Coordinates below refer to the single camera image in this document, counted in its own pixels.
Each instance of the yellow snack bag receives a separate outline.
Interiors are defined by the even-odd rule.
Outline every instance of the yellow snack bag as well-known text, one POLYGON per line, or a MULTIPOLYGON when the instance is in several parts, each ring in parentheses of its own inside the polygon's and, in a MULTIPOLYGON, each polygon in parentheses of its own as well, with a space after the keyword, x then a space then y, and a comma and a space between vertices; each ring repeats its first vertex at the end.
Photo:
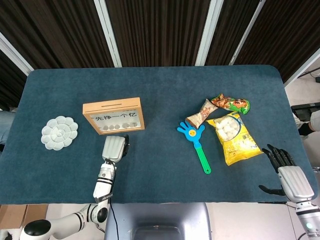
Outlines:
POLYGON ((228 166, 263 153, 236 111, 207 122, 215 128, 228 166))

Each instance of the table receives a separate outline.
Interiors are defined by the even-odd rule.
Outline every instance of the table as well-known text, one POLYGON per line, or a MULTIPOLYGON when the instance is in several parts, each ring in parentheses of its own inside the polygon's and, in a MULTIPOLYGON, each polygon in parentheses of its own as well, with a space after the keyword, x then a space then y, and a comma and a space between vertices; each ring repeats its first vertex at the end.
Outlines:
MULTIPOLYGON (((258 187, 281 186, 264 154, 227 166, 206 123, 200 142, 212 169, 207 175, 192 143, 177 132, 180 121, 221 92, 250 100, 251 110, 241 118, 258 146, 290 152, 317 195, 281 77, 272 66, 39 69, 27 78, 0 158, 0 204, 93 203, 106 136, 87 122, 82 105, 132 97, 141 98, 146 129, 129 133, 128 154, 117 163, 114 203, 285 201, 258 187), (69 147, 47 150, 41 130, 57 116, 72 117, 78 136, 69 147)), ((219 109, 209 118, 227 113, 219 109)))

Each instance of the robotic arm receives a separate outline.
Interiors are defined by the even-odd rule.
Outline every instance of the robotic arm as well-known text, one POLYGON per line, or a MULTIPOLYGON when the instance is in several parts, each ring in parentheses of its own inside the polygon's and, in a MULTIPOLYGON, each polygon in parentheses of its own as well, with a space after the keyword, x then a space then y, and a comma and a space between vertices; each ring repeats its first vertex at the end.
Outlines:
POLYGON ((51 236, 64 239, 75 234, 87 223, 103 223, 108 216, 112 197, 113 183, 116 177, 115 163, 124 157, 129 148, 129 136, 107 136, 102 151, 105 163, 101 165, 95 184, 93 197, 96 204, 88 204, 78 212, 59 219, 42 219, 28 223, 21 232, 20 240, 48 240, 51 236))
POLYGON ((296 203, 295 213, 310 240, 320 240, 320 208, 310 201, 314 196, 304 172, 296 166, 288 152, 278 149, 270 144, 262 151, 268 156, 270 162, 281 182, 282 189, 269 189, 264 185, 259 188, 267 194, 286 196, 296 203))

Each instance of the floor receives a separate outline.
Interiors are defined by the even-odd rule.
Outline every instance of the floor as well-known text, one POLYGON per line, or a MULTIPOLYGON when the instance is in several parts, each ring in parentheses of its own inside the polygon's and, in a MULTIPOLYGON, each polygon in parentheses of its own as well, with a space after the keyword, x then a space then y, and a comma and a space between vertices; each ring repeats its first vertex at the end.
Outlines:
MULTIPOLYGON (((291 105, 320 102, 320 83, 315 83, 310 76, 303 77, 290 84, 286 89, 291 105)), ((307 139, 309 142, 320 140, 319 135, 307 139)), ((317 147, 308 149, 310 143, 306 142, 308 156, 318 161, 320 152, 317 147)), ((320 183, 320 173, 316 174, 320 183)), ((320 197, 313 203, 320 205, 320 197)), ((300 221, 295 214, 294 204, 260 204, 260 203, 207 203, 210 216, 213 240, 297 240, 304 233, 300 221)), ((55 219, 79 211, 84 204, 50 204, 47 211, 48 219, 55 219)), ((20 229, 10 229, 13 240, 19 239, 20 229)), ((88 223, 85 229, 66 240, 102 240, 104 234, 93 223, 88 223)))

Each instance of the wooden box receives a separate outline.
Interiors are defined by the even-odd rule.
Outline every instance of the wooden box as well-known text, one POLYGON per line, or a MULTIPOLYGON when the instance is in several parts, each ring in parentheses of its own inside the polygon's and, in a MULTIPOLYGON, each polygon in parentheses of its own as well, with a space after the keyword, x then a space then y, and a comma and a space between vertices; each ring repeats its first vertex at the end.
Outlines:
POLYGON ((85 103, 82 114, 100 135, 145 129, 140 97, 85 103))

